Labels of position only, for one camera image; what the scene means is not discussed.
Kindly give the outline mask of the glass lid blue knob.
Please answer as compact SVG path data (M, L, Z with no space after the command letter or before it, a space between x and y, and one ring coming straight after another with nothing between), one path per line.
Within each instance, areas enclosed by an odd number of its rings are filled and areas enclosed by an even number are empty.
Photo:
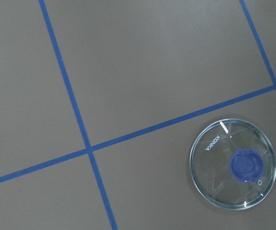
M194 140L189 169L197 191L208 202L228 210L246 210L261 203L273 188L276 151L256 125L221 119Z

